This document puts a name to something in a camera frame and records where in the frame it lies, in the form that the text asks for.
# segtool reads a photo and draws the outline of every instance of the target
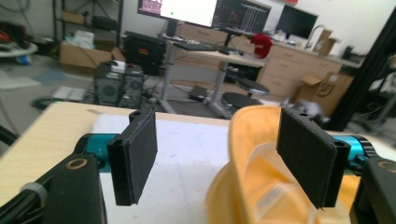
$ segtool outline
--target keyboard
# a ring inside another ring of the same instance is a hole
[[[174,43],[174,46],[191,51],[216,51],[216,49],[204,44]]]
[[[208,45],[211,46],[214,49],[222,49],[224,51],[236,51],[236,49],[224,46],[224,45],[220,45],[220,44],[214,44],[214,43],[210,43],[210,42],[206,42],[206,41],[200,41],[201,44],[203,45]]]

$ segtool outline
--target yellow plastic object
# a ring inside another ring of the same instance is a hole
[[[276,153],[280,109],[254,105],[233,116],[231,160],[206,194],[209,223],[349,223],[359,179],[344,176],[336,207],[315,209]]]

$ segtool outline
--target black chair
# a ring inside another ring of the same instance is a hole
[[[246,78],[239,78],[235,83],[238,87],[247,91],[247,94],[244,95],[236,92],[225,92],[222,94],[221,101],[232,111],[232,113],[245,106],[261,105],[262,103],[260,101],[252,99],[251,96],[253,94],[268,95],[270,92],[268,88],[264,87],[262,84]]]

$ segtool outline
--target monitor screen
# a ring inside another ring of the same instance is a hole
[[[280,15],[276,29],[290,35],[297,35],[307,39],[314,28],[318,16],[301,11],[295,7],[285,6]]]
[[[137,12],[210,27],[216,3],[217,0],[139,0]]]
[[[261,33],[271,7],[247,0],[218,0],[212,27],[254,35]]]

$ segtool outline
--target cardboard box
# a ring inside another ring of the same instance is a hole
[[[74,12],[63,11],[62,19],[76,24],[85,24],[85,17]]]
[[[323,113],[330,117],[340,100],[347,92],[353,77],[344,74],[329,73],[325,78],[304,76],[304,85],[300,88],[296,101],[305,99],[320,104]]]
[[[59,61],[66,72],[94,75],[100,63],[112,60],[125,62],[124,56],[117,47],[112,50],[101,50],[83,49],[65,42],[61,44]]]

